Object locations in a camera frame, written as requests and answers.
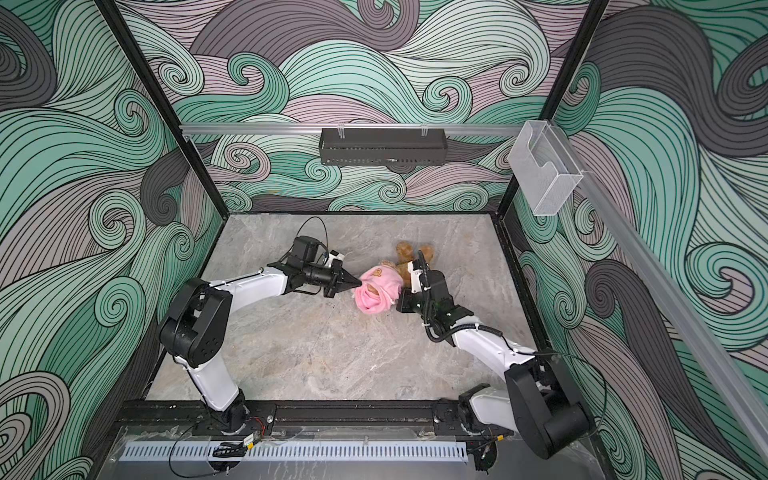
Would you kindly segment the pink teddy hoodie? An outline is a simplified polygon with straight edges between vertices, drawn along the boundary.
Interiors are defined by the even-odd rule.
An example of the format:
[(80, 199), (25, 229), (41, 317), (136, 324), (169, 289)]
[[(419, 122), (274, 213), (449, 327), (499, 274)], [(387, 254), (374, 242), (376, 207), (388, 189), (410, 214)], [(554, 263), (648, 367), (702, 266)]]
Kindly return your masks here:
[(404, 281), (389, 263), (372, 267), (360, 277), (361, 285), (354, 290), (357, 308), (368, 315), (389, 311), (402, 292)]

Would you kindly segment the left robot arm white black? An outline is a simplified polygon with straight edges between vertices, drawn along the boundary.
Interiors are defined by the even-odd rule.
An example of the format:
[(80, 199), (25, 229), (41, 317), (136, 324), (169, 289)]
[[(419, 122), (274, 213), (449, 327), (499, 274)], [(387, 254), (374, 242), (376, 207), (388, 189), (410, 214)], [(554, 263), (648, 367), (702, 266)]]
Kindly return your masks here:
[(237, 432), (246, 423), (245, 396), (221, 354), (230, 315), (262, 300), (315, 286), (326, 298), (353, 290), (361, 280), (343, 267), (343, 255), (319, 240), (297, 236), (277, 261), (230, 280), (187, 280), (161, 322), (159, 340), (182, 366), (212, 417), (214, 427)]

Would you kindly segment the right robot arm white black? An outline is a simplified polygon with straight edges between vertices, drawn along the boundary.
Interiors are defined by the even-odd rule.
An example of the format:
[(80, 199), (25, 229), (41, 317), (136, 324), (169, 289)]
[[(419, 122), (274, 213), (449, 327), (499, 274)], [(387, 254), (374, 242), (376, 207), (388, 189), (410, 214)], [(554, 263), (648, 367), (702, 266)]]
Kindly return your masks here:
[(472, 355), (504, 381), (465, 394), (470, 424), (518, 434), (543, 459), (592, 433), (594, 416), (562, 354), (524, 347), (482, 323), (454, 301), (441, 272), (423, 267), (409, 276), (398, 310), (418, 314), (430, 341)]

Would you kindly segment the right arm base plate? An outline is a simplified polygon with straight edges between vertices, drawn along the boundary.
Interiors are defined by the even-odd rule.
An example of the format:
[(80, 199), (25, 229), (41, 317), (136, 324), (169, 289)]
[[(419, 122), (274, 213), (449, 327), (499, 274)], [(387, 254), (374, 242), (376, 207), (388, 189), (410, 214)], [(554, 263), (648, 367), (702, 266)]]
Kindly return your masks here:
[(468, 437), (476, 439), (495, 439), (499, 436), (516, 435), (502, 425), (482, 420), (471, 404), (477, 394), (497, 393), (489, 383), (480, 383), (461, 393), (457, 399), (441, 398), (432, 404), (432, 420), (435, 434), (438, 436)]

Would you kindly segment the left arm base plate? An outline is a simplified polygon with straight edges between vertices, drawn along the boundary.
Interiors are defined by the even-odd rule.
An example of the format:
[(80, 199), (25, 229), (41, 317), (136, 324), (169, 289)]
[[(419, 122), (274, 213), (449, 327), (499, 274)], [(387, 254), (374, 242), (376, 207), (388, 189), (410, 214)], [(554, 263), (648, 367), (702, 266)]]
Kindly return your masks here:
[(261, 401), (235, 402), (226, 411), (205, 407), (192, 433), (197, 436), (246, 436), (271, 432), (276, 404)]

